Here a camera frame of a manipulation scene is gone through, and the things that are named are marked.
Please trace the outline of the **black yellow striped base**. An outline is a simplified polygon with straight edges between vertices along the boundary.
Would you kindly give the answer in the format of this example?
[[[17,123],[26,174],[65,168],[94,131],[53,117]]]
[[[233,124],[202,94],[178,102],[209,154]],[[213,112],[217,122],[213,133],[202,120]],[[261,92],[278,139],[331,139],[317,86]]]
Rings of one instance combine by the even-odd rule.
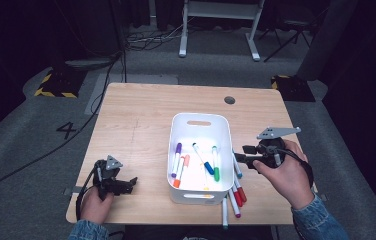
[[[271,87],[280,92],[284,101],[315,101],[308,83],[297,76],[275,75],[271,78]]]
[[[50,70],[35,91],[35,96],[78,98],[79,90],[87,75],[86,71]]]

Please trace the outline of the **sky blue marker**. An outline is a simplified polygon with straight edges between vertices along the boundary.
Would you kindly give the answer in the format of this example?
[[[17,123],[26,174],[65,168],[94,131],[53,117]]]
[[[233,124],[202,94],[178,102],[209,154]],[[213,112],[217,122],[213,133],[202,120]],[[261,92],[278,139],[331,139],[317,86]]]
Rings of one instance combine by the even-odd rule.
[[[237,162],[237,159],[236,159],[236,155],[234,152],[232,152],[232,160],[233,160],[233,165],[234,165],[234,170],[235,170],[235,174],[237,176],[238,179],[241,179],[243,177],[243,173],[238,165],[238,162]]]

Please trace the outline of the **black stand pole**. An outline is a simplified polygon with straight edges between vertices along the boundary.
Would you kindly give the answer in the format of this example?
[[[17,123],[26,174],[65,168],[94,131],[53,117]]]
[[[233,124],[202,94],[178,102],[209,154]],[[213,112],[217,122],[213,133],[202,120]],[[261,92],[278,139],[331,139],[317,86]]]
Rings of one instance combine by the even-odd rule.
[[[117,40],[117,55],[119,56],[122,70],[121,70],[121,82],[127,82],[127,66],[126,66],[126,47],[125,36],[122,27],[122,21],[120,18],[120,0],[108,0],[111,10],[111,17],[113,22],[113,28]]]

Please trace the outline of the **red marker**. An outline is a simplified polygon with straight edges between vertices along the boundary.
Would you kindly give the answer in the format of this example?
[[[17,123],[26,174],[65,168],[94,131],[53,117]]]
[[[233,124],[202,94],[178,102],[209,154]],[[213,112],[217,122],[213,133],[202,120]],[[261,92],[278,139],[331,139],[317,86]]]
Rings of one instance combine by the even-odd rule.
[[[235,190],[231,189],[231,193],[234,195],[234,199],[235,199],[236,204],[238,205],[238,207],[242,207],[243,206],[243,202],[241,200],[241,197],[240,197],[238,191],[235,191]]]
[[[247,202],[247,197],[245,195],[245,192],[244,192],[244,190],[243,190],[243,188],[242,188],[242,186],[241,186],[238,178],[235,178],[234,182],[235,182],[236,188],[238,190],[238,193],[239,193],[239,195],[241,197],[242,202],[243,203]]]

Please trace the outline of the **orange marker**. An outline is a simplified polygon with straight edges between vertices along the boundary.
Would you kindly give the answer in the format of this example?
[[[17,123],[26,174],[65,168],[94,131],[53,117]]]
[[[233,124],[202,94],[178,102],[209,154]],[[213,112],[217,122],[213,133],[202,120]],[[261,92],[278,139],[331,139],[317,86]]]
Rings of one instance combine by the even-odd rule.
[[[176,176],[174,177],[174,181],[173,181],[173,186],[175,188],[179,188],[180,186],[184,163],[185,163],[185,157],[181,157],[177,171],[176,171]]]

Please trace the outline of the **pink marker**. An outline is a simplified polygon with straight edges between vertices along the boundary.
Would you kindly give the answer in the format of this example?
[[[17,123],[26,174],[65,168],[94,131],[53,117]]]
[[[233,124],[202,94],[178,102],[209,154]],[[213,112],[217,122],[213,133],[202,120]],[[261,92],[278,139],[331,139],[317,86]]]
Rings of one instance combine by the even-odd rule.
[[[188,168],[189,161],[190,161],[190,155],[187,154],[187,155],[183,156],[182,158],[183,158],[183,165],[182,165],[182,168],[181,168],[180,174],[179,174],[179,182],[181,182],[181,180],[182,180],[184,170]]]

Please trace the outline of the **magenta marker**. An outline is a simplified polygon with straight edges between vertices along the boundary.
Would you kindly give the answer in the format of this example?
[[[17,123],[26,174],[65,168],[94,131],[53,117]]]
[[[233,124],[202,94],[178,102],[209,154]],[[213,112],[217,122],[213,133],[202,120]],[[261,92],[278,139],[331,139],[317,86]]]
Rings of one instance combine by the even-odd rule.
[[[239,209],[238,204],[236,202],[235,195],[234,195],[233,191],[229,190],[228,195],[230,197],[230,201],[231,201],[231,205],[232,205],[235,217],[241,218],[241,212],[240,212],[240,209]]]

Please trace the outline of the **yellow marker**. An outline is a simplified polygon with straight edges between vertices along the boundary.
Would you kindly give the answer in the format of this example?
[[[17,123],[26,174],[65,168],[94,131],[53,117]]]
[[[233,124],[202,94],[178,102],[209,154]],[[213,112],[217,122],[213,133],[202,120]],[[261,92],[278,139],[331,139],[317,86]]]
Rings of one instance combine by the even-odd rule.
[[[203,171],[204,175],[204,180],[203,180],[203,190],[208,191],[209,190],[209,185],[208,185],[208,171],[204,165],[204,163],[201,163],[201,169]]]

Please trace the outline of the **white metal desk frame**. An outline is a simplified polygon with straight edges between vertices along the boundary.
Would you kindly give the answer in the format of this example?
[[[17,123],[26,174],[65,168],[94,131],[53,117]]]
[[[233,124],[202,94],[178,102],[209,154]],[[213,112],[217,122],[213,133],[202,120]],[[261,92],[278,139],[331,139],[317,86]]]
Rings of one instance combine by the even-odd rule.
[[[189,17],[206,17],[206,18],[223,18],[237,20],[251,20],[252,27],[245,38],[250,49],[252,59],[259,61],[260,54],[254,42],[254,36],[261,17],[265,0],[258,0],[254,4],[243,3],[221,3],[221,2],[199,2],[196,0],[184,0],[182,16],[182,35],[179,47],[179,56],[187,56],[188,43],[188,18]]]

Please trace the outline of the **purple marker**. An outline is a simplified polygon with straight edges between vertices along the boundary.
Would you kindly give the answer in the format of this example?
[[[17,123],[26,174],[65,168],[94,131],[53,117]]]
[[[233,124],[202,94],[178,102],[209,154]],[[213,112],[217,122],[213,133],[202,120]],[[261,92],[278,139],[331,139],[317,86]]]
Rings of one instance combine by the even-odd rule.
[[[172,171],[171,171],[171,177],[172,178],[176,178],[176,176],[177,176],[177,170],[178,170],[178,166],[179,166],[181,150],[182,150],[182,144],[177,143],[176,148],[175,148],[175,153],[174,153],[174,156],[173,156],[173,164],[172,164]]]

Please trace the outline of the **dark green marker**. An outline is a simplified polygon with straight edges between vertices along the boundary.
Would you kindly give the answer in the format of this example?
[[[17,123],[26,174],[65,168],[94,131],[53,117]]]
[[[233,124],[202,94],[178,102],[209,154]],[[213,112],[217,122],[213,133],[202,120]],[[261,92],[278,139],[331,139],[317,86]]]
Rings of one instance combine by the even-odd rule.
[[[222,227],[224,230],[228,229],[228,206],[226,196],[222,200]]]

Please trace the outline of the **white plastic storage bin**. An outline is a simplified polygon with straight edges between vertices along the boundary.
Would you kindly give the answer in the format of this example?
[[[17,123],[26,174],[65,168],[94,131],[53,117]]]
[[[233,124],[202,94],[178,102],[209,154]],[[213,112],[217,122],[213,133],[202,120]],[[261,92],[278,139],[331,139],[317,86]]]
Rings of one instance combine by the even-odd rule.
[[[184,170],[179,188],[173,186],[171,177],[173,156],[177,143],[182,144],[180,158],[189,154],[188,168]],[[217,147],[220,180],[208,173],[209,190],[203,190],[204,175],[201,160],[192,144],[197,143],[204,157],[213,167],[212,147]],[[220,115],[178,113],[173,117],[168,144],[167,181],[170,198],[179,204],[220,204],[234,185],[232,141],[227,119]]]

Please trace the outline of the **light green marker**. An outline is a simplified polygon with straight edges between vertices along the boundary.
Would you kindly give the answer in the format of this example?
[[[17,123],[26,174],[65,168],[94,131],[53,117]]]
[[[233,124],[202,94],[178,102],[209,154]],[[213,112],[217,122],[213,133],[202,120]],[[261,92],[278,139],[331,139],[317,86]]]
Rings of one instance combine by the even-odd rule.
[[[219,182],[220,180],[220,170],[218,166],[218,152],[217,152],[217,147],[213,146],[212,147],[212,155],[213,155],[213,166],[214,166],[214,180],[216,182]]]

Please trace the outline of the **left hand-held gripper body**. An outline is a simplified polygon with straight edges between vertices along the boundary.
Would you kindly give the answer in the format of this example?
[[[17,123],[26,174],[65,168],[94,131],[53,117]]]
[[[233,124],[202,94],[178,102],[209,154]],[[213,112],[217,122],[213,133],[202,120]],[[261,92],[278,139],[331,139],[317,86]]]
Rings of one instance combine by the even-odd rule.
[[[118,196],[119,187],[127,187],[126,182],[116,179],[122,166],[123,164],[111,155],[106,160],[98,160],[94,164],[93,185],[97,187],[102,200],[108,193]]]

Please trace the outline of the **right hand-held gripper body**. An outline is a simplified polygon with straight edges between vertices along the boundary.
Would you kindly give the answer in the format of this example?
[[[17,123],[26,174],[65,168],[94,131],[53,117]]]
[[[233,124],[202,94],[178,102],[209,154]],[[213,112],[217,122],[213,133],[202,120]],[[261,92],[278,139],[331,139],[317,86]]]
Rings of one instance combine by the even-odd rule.
[[[257,145],[256,149],[257,152],[262,155],[261,161],[268,167],[279,167],[284,162],[285,156],[288,152],[282,137],[290,134],[296,134],[300,131],[300,127],[267,127],[257,136],[259,144]]]

